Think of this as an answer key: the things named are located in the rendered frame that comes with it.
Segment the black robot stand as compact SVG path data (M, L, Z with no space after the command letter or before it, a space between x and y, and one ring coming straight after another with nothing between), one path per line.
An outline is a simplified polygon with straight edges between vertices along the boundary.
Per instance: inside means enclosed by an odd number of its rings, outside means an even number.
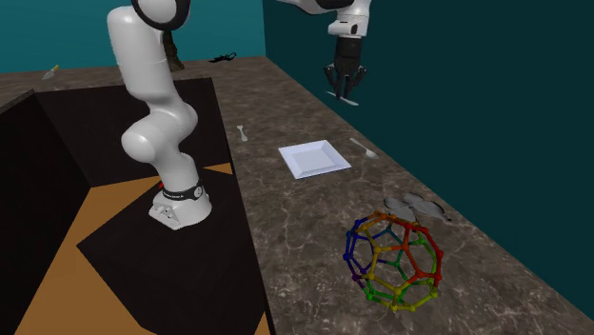
M78 244L135 321L157 335L254 335L268 304L241 192L204 170L203 222L172 230L149 217L150 188Z

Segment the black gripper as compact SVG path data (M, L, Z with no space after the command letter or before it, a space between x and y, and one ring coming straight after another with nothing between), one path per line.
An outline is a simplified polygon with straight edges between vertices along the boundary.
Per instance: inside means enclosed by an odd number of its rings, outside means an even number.
M344 96L346 75L346 97L366 75L366 68L361 66L362 44L362 38L337 38L334 62L324 67L328 83L337 98Z

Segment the grey flat leaf-shaped object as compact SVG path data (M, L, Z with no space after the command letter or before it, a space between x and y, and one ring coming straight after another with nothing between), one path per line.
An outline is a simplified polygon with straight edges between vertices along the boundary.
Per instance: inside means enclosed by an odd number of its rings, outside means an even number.
M409 221L416 222L415 212L421 212L434 218L439 218L445 222L451 219L445 214L444 209L435 202L425 200L421 195L408 192L402 200L393 197L384 199L384 205L391 215Z

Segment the white spoon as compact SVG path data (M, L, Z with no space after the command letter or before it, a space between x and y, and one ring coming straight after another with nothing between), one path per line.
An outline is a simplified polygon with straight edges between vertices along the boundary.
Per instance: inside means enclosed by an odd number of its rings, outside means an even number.
M377 153L375 153L375 152L374 152L374 151L372 151L371 149L369 149L369 148L365 147L363 144L361 144L361 143L360 143L359 141L357 141L356 139L354 139L354 138L350 138L350 141L351 141L352 143L354 143L355 145L357 145L357 146L359 146L359 147L363 148L363 149L365 150L365 153L366 153L366 156L367 156L367 157L369 157L369 158L371 158L371 159L378 159L378 158L379 158L379 156L378 156L378 154L377 154Z

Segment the white square plate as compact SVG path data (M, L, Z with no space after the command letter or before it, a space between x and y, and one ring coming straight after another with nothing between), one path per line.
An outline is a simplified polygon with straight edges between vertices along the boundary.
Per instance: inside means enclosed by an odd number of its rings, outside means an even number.
M351 168L328 140L278 148L295 179Z

